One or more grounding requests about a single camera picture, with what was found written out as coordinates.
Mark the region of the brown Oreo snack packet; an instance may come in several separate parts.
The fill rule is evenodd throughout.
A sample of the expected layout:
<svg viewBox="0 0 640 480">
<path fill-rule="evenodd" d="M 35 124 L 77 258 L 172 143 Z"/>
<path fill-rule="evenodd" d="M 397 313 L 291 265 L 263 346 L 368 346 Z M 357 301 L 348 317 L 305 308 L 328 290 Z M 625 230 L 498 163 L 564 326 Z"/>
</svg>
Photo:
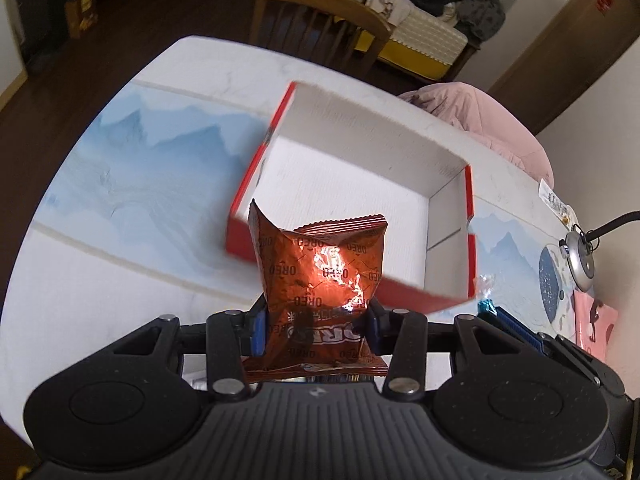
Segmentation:
<svg viewBox="0 0 640 480">
<path fill-rule="evenodd" d="M 247 378 L 384 375 L 386 363 L 357 322 L 382 278 L 385 217 L 319 221 L 288 231 L 250 204 L 248 225 L 268 328 L 262 356 L 243 362 Z"/>
</svg>

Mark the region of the pink plastic bag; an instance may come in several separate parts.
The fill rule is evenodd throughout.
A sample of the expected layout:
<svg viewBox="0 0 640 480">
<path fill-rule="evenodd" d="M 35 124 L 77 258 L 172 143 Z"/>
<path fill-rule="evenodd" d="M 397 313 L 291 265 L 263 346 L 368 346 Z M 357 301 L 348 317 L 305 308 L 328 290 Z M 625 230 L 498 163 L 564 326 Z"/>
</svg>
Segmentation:
<svg viewBox="0 0 640 480">
<path fill-rule="evenodd" d="M 575 308 L 576 344 L 594 358 L 605 362 L 618 312 L 594 299 L 586 292 L 575 290 L 573 294 Z"/>
</svg>

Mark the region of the teal wrapped candy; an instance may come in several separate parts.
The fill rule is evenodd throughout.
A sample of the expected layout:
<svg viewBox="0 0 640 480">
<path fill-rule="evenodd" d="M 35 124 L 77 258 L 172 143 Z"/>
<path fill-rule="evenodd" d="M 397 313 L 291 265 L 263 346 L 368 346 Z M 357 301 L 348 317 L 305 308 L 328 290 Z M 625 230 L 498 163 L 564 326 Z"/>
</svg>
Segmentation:
<svg viewBox="0 0 640 480">
<path fill-rule="evenodd" d="M 492 274 L 480 274 L 475 279 L 477 312 L 497 314 L 496 305 L 492 300 L 495 277 Z"/>
</svg>

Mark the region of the silver desk lamp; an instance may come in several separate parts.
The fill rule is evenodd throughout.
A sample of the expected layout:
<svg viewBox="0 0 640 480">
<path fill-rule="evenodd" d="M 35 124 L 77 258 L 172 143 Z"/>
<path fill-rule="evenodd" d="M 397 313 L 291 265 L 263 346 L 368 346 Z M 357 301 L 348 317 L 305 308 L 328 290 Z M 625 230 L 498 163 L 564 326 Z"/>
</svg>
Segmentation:
<svg viewBox="0 0 640 480">
<path fill-rule="evenodd" d="M 590 231 L 584 231 L 574 223 L 565 237 L 559 241 L 561 252 L 570 268 L 570 274 L 581 292 L 588 292 L 593 285 L 596 275 L 593 253 L 599 247 L 600 239 L 628 223 L 638 222 L 639 218 L 640 211 L 627 212 Z"/>
</svg>

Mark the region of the small wrapper by lamp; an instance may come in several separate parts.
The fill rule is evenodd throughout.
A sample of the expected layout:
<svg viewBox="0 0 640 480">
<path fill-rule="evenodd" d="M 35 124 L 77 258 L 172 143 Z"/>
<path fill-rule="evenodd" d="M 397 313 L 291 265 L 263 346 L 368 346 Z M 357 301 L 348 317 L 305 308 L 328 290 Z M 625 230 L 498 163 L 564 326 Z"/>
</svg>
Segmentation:
<svg viewBox="0 0 640 480">
<path fill-rule="evenodd" d="M 539 181 L 538 196 L 568 230 L 577 224 L 577 217 L 574 209 L 570 205 L 564 203 L 544 179 Z"/>
</svg>

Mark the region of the red cardboard box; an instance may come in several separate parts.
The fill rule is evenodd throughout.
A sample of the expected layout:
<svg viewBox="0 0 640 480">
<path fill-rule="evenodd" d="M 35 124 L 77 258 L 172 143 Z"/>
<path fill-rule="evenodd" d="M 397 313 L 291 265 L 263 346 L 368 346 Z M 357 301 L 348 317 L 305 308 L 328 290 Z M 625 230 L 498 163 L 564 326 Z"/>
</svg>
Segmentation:
<svg viewBox="0 0 640 480">
<path fill-rule="evenodd" d="M 312 84 L 288 86 L 232 200 L 226 244 L 255 261 L 248 208 L 281 229 L 382 214 L 387 307 L 431 313 L 476 294 L 471 165 L 398 120 Z"/>
</svg>

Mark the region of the blue mountain table runner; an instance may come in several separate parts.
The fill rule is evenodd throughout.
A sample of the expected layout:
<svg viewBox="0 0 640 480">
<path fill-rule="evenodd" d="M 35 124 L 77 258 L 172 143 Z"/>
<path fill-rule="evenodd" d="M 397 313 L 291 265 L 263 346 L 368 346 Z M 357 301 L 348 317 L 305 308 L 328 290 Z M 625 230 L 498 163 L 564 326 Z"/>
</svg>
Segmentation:
<svg viewBox="0 0 640 480">
<path fill-rule="evenodd" d="M 247 304 L 258 272 L 227 252 L 228 213 L 267 134 L 265 117 L 133 84 L 70 151 L 36 225 L 154 278 Z M 533 330 L 573 337 L 573 281 L 555 230 L 484 198 L 469 228 L 494 303 Z"/>
</svg>

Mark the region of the pink jacket on chair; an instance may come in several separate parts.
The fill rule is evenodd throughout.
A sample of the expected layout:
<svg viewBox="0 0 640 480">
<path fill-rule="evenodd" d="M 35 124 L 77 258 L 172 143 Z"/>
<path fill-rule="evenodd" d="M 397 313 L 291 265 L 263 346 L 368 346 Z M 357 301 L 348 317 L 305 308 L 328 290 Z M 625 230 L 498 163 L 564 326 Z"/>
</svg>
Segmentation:
<svg viewBox="0 0 640 480">
<path fill-rule="evenodd" d="M 529 177 L 545 180 L 554 188 L 548 155 L 536 136 L 486 92 L 456 81 L 429 84 L 399 97 L 465 132 Z"/>
</svg>

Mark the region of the sofa with white cover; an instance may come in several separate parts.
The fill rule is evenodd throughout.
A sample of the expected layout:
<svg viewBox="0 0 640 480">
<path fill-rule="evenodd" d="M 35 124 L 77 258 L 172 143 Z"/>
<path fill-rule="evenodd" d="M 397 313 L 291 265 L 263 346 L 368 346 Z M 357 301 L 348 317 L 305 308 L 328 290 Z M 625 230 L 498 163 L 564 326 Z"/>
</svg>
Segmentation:
<svg viewBox="0 0 640 480">
<path fill-rule="evenodd" d="M 413 0 L 356 1 L 392 29 L 378 58 L 419 78 L 454 79 L 471 55 L 480 50 L 480 40 L 463 29 L 455 1 L 445 4 L 439 16 Z"/>
</svg>

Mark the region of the wooden chair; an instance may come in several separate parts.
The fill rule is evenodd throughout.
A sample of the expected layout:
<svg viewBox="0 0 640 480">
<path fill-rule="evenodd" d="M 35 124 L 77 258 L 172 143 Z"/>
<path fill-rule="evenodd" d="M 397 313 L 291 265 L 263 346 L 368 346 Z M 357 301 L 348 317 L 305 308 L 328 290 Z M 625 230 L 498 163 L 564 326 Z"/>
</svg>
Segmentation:
<svg viewBox="0 0 640 480">
<path fill-rule="evenodd" d="M 378 14 L 356 0 L 255 0 L 250 44 L 358 79 L 392 36 Z"/>
</svg>

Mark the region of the wooden door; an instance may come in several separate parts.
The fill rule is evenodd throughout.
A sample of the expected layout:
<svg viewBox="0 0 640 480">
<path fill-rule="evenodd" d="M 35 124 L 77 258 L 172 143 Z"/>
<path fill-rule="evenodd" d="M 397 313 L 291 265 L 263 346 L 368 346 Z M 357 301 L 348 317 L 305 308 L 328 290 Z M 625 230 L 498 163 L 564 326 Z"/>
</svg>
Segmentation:
<svg viewBox="0 0 640 480">
<path fill-rule="evenodd" d="M 540 133 L 639 38 L 639 0 L 570 0 L 489 93 Z"/>
</svg>

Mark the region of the yellow cardboard box on floor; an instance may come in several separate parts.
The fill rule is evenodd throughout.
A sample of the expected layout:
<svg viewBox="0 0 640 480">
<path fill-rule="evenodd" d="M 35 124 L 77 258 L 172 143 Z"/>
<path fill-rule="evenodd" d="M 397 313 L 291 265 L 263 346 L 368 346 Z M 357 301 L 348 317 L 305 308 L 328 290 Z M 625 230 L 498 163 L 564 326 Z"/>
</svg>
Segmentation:
<svg viewBox="0 0 640 480">
<path fill-rule="evenodd" d="M 66 1 L 65 17 L 68 34 L 72 39 L 80 39 L 98 20 L 93 0 Z"/>
</svg>

